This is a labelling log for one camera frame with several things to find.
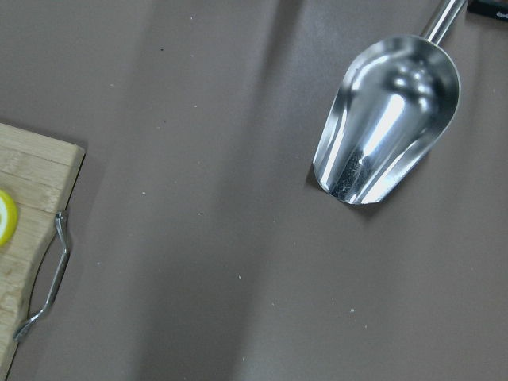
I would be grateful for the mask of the shiny metal scoop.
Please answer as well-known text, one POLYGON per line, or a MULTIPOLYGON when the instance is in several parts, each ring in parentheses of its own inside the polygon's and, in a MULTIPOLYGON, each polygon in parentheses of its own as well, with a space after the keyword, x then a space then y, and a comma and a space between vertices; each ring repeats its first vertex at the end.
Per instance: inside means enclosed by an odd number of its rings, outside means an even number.
POLYGON ((352 61, 312 162, 325 193, 349 205, 381 202, 452 123, 461 79, 440 44, 464 5, 443 1, 421 34, 387 37, 352 61))

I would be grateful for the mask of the bamboo cutting board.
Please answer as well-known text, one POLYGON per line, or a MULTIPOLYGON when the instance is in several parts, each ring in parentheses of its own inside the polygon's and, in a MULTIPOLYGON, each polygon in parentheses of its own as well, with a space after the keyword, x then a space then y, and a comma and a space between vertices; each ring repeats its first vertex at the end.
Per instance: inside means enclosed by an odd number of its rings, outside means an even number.
POLYGON ((1 188, 16 204, 13 236, 1 246, 1 377, 17 350, 14 335, 29 314, 40 264, 67 208, 85 151, 68 143, 1 126, 1 188))

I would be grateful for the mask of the lower lemon slice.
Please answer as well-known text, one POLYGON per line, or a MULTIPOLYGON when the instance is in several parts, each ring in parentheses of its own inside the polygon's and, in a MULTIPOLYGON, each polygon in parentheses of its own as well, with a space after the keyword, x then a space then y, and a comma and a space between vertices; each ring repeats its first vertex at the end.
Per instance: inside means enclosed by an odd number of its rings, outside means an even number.
POLYGON ((6 244, 13 236, 18 222, 17 204, 9 193, 0 191, 1 196, 1 238, 0 245, 6 244))

